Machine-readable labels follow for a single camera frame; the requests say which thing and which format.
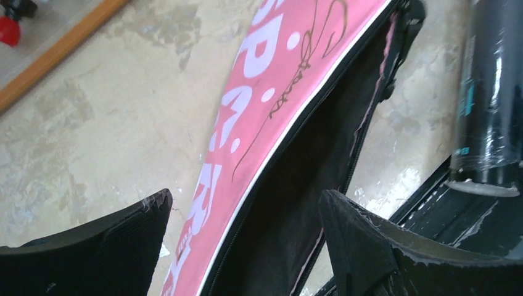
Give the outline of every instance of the concrete floor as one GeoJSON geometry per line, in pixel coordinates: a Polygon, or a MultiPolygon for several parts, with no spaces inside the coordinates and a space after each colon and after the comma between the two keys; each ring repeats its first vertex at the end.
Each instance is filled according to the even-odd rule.
{"type": "MultiPolygon", "coordinates": [[[[174,250],[236,51],[263,0],[134,0],[0,118],[0,245],[170,188],[174,250]]],[[[428,18],[371,125],[348,196],[390,216],[450,151],[470,0],[428,18]]],[[[150,288],[159,295],[172,254],[150,288]]],[[[332,275],[320,257],[303,295],[332,275]]]]}

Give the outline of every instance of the black pipe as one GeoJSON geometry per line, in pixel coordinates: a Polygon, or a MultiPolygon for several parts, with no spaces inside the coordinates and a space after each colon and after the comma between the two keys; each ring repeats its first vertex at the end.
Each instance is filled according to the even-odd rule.
{"type": "Polygon", "coordinates": [[[519,195],[522,70],[523,1],[472,0],[449,187],[519,195]]]}

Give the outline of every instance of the teal label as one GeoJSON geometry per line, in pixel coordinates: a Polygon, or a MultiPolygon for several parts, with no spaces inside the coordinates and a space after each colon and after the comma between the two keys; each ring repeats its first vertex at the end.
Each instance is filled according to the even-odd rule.
{"type": "Polygon", "coordinates": [[[469,147],[463,147],[463,148],[456,149],[454,151],[454,155],[468,155],[469,152],[470,152],[469,147]]]}
{"type": "Polygon", "coordinates": [[[459,101],[459,116],[468,116],[474,105],[474,81],[469,80],[464,85],[465,93],[459,101]]]}

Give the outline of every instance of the wooden baseboard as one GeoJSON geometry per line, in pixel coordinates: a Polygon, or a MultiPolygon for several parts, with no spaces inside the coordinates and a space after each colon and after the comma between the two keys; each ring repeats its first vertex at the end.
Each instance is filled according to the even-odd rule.
{"type": "Polygon", "coordinates": [[[44,54],[0,90],[0,114],[29,91],[129,0],[104,0],[44,54]]]}

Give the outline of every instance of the white edge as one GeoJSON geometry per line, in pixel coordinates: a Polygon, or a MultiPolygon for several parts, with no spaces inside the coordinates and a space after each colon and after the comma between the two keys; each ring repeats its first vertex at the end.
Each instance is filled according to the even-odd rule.
{"type": "Polygon", "coordinates": [[[274,155],[274,153],[276,152],[276,149],[279,147],[279,145],[282,143],[283,139],[285,138],[285,136],[287,135],[287,133],[289,132],[290,128],[294,125],[294,123],[296,122],[296,120],[298,119],[298,117],[302,114],[303,110],[305,110],[305,108],[307,107],[307,105],[312,101],[312,99],[314,99],[314,97],[319,93],[319,90],[327,83],[327,80],[331,77],[332,73],[334,72],[334,70],[339,66],[339,64],[341,63],[341,61],[344,59],[345,56],[347,56],[348,52],[354,47],[354,45],[356,44],[356,42],[358,42],[360,40],[360,38],[363,36],[363,34],[365,32],[367,32],[367,30],[369,29],[369,27],[374,23],[374,21],[378,18],[378,16],[381,15],[381,13],[385,10],[385,8],[387,8],[387,6],[389,6],[390,2],[392,0],[386,0],[385,3],[383,3],[383,5],[378,9],[378,11],[369,19],[369,21],[367,22],[367,24],[365,24],[365,26],[363,27],[362,30],[360,30],[360,32],[358,32],[358,34],[356,35],[356,38],[354,38],[350,44],[345,48],[345,50],[343,51],[343,53],[338,57],[338,59],[334,62],[334,65],[329,69],[329,71],[327,71],[327,73],[325,74],[325,76],[323,77],[323,79],[321,80],[320,84],[316,87],[316,89],[309,95],[309,97],[307,98],[307,100],[305,100],[303,102],[303,104],[300,106],[300,108],[298,109],[298,111],[294,114],[294,116],[292,117],[292,119],[290,120],[289,124],[287,124],[287,126],[285,127],[285,130],[283,131],[283,133],[280,135],[280,137],[278,138],[278,140],[276,141],[276,143],[274,144],[274,146],[272,147],[272,149],[269,151],[269,154],[267,154],[267,156],[265,157],[263,163],[261,163],[261,166],[258,168],[258,171],[256,171],[256,173],[254,174],[254,177],[252,178],[252,180],[250,181],[249,185],[247,186],[247,189],[245,190],[244,194],[242,195],[242,198],[240,200],[240,202],[238,203],[238,205],[236,206],[236,209],[234,210],[234,213],[233,215],[231,216],[231,218],[229,219],[229,222],[227,223],[227,226],[225,227],[225,231],[223,232],[223,234],[221,235],[221,238],[220,238],[220,241],[218,242],[218,245],[216,247],[216,249],[214,250],[214,253],[213,253],[213,256],[211,257],[211,260],[209,262],[209,264],[207,265],[207,269],[205,270],[205,274],[204,274],[204,277],[202,278],[202,281],[200,282],[200,287],[198,288],[198,292],[196,293],[196,295],[200,295],[202,293],[202,289],[204,288],[204,284],[205,284],[205,281],[207,280],[207,277],[209,276],[209,273],[210,273],[210,270],[211,270],[211,266],[212,264],[214,263],[214,261],[216,260],[216,257],[218,256],[218,251],[220,250],[221,246],[223,245],[223,241],[225,240],[225,237],[227,236],[227,233],[229,232],[229,230],[231,229],[231,226],[233,225],[233,221],[234,219],[236,219],[236,216],[238,215],[242,205],[244,204],[247,196],[249,195],[250,191],[252,190],[252,187],[254,186],[254,184],[256,183],[256,181],[258,180],[258,178],[260,177],[262,171],[265,169],[265,167],[267,166],[267,163],[269,162],[269,160],[271,159],[271,157],[274,155]]]}

